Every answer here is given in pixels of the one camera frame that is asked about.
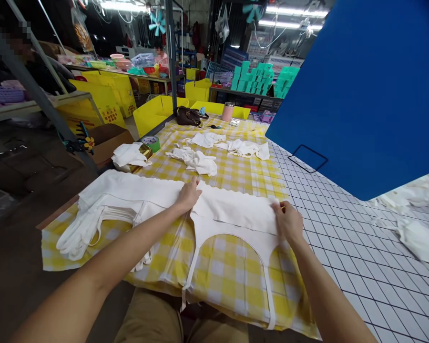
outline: tape roll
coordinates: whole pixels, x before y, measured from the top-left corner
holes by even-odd
[[[161,144],[159,143],[159,138],[156,136],[146,136],[142,138],[142,143],[146,144],[151,148],[153,153],[156,153],[161,148]]]

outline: brown bag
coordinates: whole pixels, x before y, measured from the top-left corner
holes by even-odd
[[[193,125],[199,127],[202,119],[208,119],[208,114],[200,115],[199,111],[196,109],[189,109],[184,106],[178,107],[178,112],[176,114],[176,122],[178,125]]]

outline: yellow flower decoration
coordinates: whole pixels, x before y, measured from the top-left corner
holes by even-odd
[[[86,143],[84,143],[84,147],[88,150],[92,150],[95,145],[95,141],[93,137],[86,137]]]

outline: khaki pants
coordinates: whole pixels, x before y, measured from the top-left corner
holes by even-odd
[[[180,298],[135,289],[114,343],[183,343],[183,326],[177,308]],[[206,306],[189,335],[189,343],[247,343],[248,327]]]

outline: fluorescent light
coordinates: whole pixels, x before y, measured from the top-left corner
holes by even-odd
[[[146,6],[134,5],[131,2],[105,1],[100,3],[104,10],[123,10],[127,12],[145,12]]]
[[[324,18],[328,15],[327,11],[314,11],[309,12],[307,10],[299,10],[293,8],[286,7],[276,7],[276,6],[267,6],[266,13],[278,13],[283,15],[295,15],[295,16],[304,16],[304,17],[316,17],[316,18]]]
[[[282,27],[282,28],[288,28],[288,29],[298,29],[300,27],[300,24],[297,24],[297,23],[285,23],[282,21],[277,21],[275,23],[273,20],[260,20],[259,25],[276,26],[276,27]],[[323,28],[323,26],[322,25],[310,25],[310,28],[313,29],[314,31],[319,31]]]

